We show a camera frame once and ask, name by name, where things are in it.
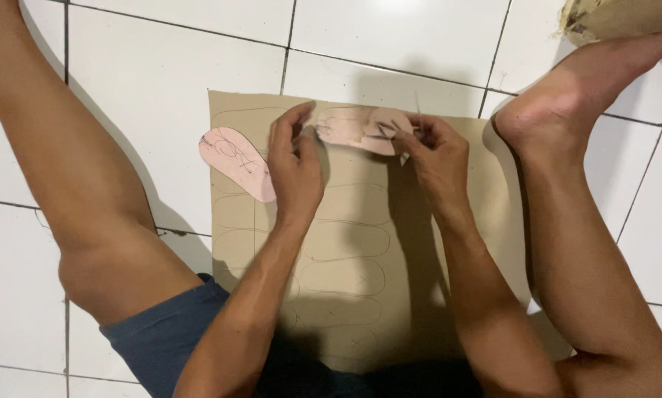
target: fingers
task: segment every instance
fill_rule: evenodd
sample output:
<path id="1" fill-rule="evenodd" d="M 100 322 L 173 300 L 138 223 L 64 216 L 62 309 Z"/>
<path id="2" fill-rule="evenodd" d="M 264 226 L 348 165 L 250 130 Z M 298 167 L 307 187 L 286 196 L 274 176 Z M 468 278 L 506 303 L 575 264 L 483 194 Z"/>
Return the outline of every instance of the fingers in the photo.
<path id="1" fill-rule="evenodd" d="M 407 118 L 413 126 L 423 127 L 423 133 L 429 135 L 425 141 L 433 143 L 433 147 L 438 147 L 459 137 L 459 133 L 440 118 L 418 114 L 408 115 Z"/>
<path id="2" fill-rule="evenodd" d="M 272 123 L 269 136 L 270 154 L 291 153 L 291 139 L 294 125 L 300 125 L 306 122 L 311 116 L 311 111 L 316 106 L 314 101 L 299 104 Z"/>
<path id="3" fill-rule="evenodd" d="M 412 158 L 422 158 L 429 151 L 429 148 L 425 147 L 422 142 L 417 140 L 415 135 L 410 133 L 397 131 L 394 139 L 400 143 L 402 149 L 410 154 Z"/>
<path id="4" fill-rule="evenodd" d="M 297 138 L 299 144 L 299 161 L 303 167 L 310 165 L 317 167 L 319 164 L 319 157 L 316 153 L 316 143 L 314 139 L 308 134 L 302 133 Z"/>

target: white tile floor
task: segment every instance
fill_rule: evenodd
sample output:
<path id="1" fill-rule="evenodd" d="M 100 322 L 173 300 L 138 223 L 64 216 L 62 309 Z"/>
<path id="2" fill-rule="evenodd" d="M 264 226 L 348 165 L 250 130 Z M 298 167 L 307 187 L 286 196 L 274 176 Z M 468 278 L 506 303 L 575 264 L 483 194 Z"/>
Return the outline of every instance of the white tile floor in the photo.
<path id="1" fill-rule="evenodd" d="M 25 2 L 42 51 L 61 76 L 69 60 L 70 87 L 123 146 L 162 238 L 197 271 L 211 268 L 195 145 L 207 88 L 407 110 L 417 91 L 425 113 L 486 118 L 573 50 L 557 34 L 564 0 Z M 590 142 L 589 184 L 662 325 L 662 62 L 609 114 Z M 66 333 L 59 253 L 1 126 L 0 202 L 0 398 L 65 397 L 66 378 L 73 398 L 147 397 L 75 305 Z"/>

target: right hand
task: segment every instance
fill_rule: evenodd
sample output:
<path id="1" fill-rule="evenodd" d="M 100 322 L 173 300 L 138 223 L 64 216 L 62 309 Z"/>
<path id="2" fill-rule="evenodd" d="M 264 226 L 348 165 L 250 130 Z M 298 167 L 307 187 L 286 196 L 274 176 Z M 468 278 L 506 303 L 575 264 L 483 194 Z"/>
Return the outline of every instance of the right hand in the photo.
<path id="1" fill-rule="evenodd" d="M 414 162 L 419 186 L 432 208 L 439 227 L 459 230 L 473 223 L 466 180 L 468 141 L 442 119 L 410 115 L 414 126 L 421 125 L 424 137 L 397 132 L 395 139 Z"/>

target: blue shorts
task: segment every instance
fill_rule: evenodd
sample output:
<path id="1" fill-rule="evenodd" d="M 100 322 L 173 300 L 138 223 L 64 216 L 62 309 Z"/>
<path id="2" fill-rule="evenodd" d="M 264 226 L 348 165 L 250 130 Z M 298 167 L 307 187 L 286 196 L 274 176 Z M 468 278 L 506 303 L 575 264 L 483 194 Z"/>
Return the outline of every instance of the blue shorts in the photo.
<path id="1" fill-rule="evenodd" d="M 171 398 L 191 352 L 228 297 L 210 278 L 100 331 L 153 398 Z M 482 393 L 466 360 L 408 364 L 361 376 L 331 370 L 275 335 L 255 396 L 482 397 Z"/>

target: cardboard sheet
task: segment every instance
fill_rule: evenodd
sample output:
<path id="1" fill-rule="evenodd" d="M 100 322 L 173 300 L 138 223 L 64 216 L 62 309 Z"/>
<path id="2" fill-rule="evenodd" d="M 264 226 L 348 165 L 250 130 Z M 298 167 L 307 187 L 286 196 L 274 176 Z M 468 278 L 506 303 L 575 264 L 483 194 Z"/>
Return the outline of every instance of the cardboard sheet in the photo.
<path id="1" fill-rule="evenodd" d="M 266 158 L 269 125 L 307 101 L 209 91 L 211 128 L 232 128 Z M 310 123 L 328 108 L 318 101 Z M 443 118 L 470 142 L 468 193 L 479 231 L 527 305 L 516 165 L 489 121 Z M 400 361 L 460 355 L 439 232 L 411 166 L 398 157 L 318 142 L 326 192 L 293 269 L 282 329 L 330 367 L 363 372 Z M 213 273 L 227 290 L 273 227 L 260 203 L 211 169 Z"/>
<path id="2" fill-rule="evenodd" d="M 662 0 L 568 0 L 564 14 L 575 45 L 662 32 Z"/>

